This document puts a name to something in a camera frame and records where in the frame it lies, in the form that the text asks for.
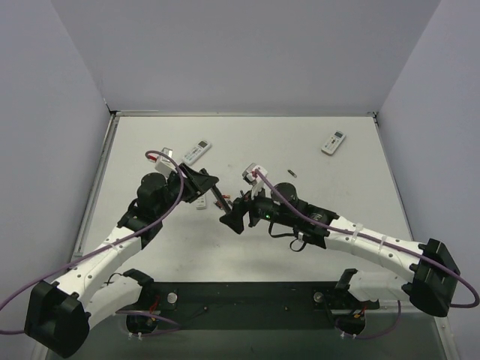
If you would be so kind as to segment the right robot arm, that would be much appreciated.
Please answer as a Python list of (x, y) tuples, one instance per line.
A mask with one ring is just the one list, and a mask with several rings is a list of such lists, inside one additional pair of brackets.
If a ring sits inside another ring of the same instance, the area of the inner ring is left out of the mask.
[(293, 184), (276, 184), (269, 195), (246, 193), (220, 217), (220, 222), (235, 233), (259, 221), (291, 228), (291, 235), (303, 246), (314, 245), (367, 260), (384, 272), (345, 270), (337, 288), (359, 302), (398, 300), (410, 302), (420, 311), (446, 317), (458, 284), (460, 270), (447, 247), (436, 239), (426, 243), (404, 241), (365, 229), (333, 211), (299, 199)]

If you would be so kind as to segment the black remote control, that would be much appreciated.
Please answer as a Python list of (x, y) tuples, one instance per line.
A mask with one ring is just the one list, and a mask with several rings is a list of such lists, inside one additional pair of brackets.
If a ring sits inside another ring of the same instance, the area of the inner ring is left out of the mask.
[(211, 192), (213, 193), (215, 198), (214, 204), (224, 213), (228, 214), (232, 210), (233, 206), (233, 202), (231, 201), (231, 199), (224, 199), (222, 197), (223, 194), (216, 186), (211, 189)]

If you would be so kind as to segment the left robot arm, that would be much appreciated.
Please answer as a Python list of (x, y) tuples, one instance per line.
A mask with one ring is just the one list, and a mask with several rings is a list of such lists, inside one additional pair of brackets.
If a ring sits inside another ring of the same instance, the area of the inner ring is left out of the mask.
[(194, 202), (218, 181), (218, 177), (183, 163), (168, 176), (158, 172), (145, 175), (136, 199), (99, 247), (74, 261), (70, 270), (53, 282), (41, 280), (34, 285), (25, 334), (64, 359), (72, 356), (100, 314), (90, 301), (107, 278), (149, 244), (180, 202)]

